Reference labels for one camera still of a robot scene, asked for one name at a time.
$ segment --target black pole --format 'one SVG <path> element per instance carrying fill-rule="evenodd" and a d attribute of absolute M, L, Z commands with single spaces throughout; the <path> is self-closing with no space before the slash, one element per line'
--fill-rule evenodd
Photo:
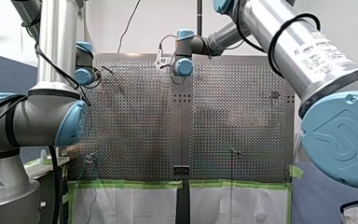
<path fill-rule="evenodd" d="M 197 0 L 197 35 L 202 36 L 202 0 Z"/>

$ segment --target green tape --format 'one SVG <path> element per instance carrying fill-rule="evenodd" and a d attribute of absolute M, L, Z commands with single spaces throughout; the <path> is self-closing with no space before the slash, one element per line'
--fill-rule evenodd
<path fill-rule="evenodd" d="M 77 189 L 180 189 L 182 181 L 127 181 L 127 180 L 80 180 L 70 181 L 68 186 L 74 186 Z"/>
<path fill-rule="evenodd" d="M 229 181 L 229 180 L 190 180 L 192 189 L 235 187 L 243 189 L 288 189 L 287 184 L 267 184 L 253 181 Z"/>
<path fill-rule="evenodd" d="M 288 185 L 288 190 L 287 190 L 287 208 L 286 208 L 286 223 L 290 224 L 292 222 L 292 185 L 291 184 L 287 184 Z"/>
<path fill-rule="evenodd" d="M 296 167 L 294 165 L 291 165 L 289 167 L 289 171 L 290 171 L 290 176 L 294 177 L 294 178 L 297 178 L 297 179 L 301 179 L 302 175 L 304 174 L 304 171 L 301 170 L 301 168 Z"/>
<path fill-rule="evenodd" d="M 66 160 L 66 157 L 59 157 L 58 158 L 58 162 L 60 163 L 60 161 L 64 161 Z M 52 165 L 53 163 L 51 162 L 51 158 L 49 159 L 44 159 L 42 162 L 42 165 Z"/>
<path fill-rule="evenodd" d="M 75 186 L 68 184 L 68 213 L 69 213 L 69 223 L 72 223 L 72 213 L 74 207 L 74 197 L 75 197 Z"/>

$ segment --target metal bracket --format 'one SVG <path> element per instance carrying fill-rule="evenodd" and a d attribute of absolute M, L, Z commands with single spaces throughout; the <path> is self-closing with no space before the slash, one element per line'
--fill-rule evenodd
<path fill-rule="evenodd" d="M 189 166 L 173 166 L 174 175 L 189 175 L 190 167 Z"/>

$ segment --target pegboard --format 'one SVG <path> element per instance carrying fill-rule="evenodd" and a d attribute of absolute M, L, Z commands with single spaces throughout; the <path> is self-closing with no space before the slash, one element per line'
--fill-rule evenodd
<path fill-rule="evenodd" d="M 98 57 L 94 63 L 103 79 L 99 87 L 87 90 L 92 107 L 80 156 L 95 153 L 100 178 L 171 179 L 171 80 L 156 69 L 153 58 L 122 57 Z M 85 167 L 82 160 L 73 161 L 70 177 L 97 175 Z"/>
<path fill-rule="evenodd" d="M 294 95 L 264 57 L 198 62 L 192 95 L 191 178 L 287 181 Z"/>
<path fill-rule="evenodd" d="M 188 158 L 194 179 L 287 180 L 293 92 L 271 72 L 265 57 L 195 57 L 196 72 L 183 86 L 189 106 L 174 102 L 182 87 L 172 84 L 169 69 L 155 68 L 156 55 L 96 59 L 103 81 L 87 91 L 91 128 L 79 144 L 79 158 L 94 152 L 98 174 L 77 159 L 71 179 L 170 180 L 181 157 Z M 189 124 L 188 133 L 176 132 L 183 128 L 178 116 L 189 118 L 182 120 Z M 188 141 L 181 144 L 188 148 L 178 149 L 178 139 Z M 232 158 L 232 151 L 240 156 Z"/>

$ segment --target label sticker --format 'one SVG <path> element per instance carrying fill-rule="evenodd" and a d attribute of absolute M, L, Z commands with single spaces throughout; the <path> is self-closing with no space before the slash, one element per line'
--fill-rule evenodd
<path fill-rule="evenodd" d="M 335 66 L 353 63 L 326 38 L 317 38 L 293 52 L 299 67 L 314 81 L 323 80 Z"/>

